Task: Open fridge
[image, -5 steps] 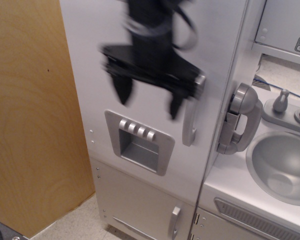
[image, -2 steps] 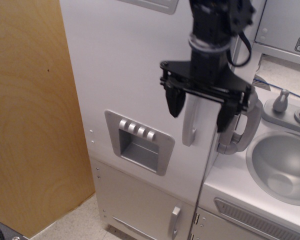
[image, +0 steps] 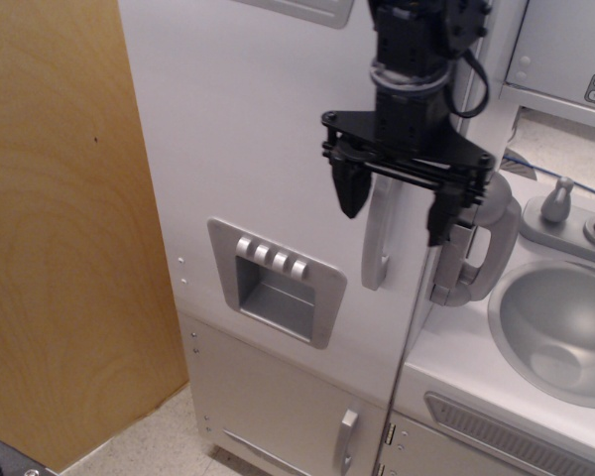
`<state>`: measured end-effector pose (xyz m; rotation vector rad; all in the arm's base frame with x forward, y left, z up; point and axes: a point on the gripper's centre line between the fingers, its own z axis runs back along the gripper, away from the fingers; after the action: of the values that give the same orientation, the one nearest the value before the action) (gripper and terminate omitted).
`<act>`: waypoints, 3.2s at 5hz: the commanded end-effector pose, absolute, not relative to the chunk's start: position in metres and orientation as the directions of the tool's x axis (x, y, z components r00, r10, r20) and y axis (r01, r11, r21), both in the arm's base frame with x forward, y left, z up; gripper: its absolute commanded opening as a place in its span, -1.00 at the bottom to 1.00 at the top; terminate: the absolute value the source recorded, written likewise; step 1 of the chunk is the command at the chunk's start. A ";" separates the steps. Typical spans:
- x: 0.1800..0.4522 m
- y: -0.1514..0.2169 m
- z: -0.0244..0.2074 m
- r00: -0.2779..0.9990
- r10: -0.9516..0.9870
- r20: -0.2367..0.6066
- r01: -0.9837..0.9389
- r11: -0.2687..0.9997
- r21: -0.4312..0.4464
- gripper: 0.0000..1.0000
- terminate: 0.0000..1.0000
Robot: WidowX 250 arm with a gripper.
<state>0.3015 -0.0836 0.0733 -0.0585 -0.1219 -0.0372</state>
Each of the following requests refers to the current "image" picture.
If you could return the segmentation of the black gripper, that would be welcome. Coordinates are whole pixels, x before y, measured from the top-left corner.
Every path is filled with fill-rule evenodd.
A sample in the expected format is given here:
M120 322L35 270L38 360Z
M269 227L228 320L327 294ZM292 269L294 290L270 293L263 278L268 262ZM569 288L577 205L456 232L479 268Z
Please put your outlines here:
M329 160L339 206L355 218L379 174L435 191L427 215L428 247L441 246L463 206L480 204L494 165L490 153L459 135L452 114L470 119L489 101L485 93L469 111L455 108L446 86L427 95L398 95L379 88L373 111L327 111L322 154ZM456 190L447 190L453 186Z

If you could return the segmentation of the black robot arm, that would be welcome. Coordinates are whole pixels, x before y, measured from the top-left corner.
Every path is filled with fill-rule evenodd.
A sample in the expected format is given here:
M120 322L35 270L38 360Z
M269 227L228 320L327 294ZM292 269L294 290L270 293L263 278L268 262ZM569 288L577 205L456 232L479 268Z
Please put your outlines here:
M332 168L338 202L353 218L378 174L434 193L427 216L428 244L442 245L461 211L479 204L495 164L493 156L460 135L452 117L471 119L456 106L455 68L464 60L488 79L471 48L487 34L487 1L372 1L377 33L370 68L376 87L372 111L329 111L322 154Z

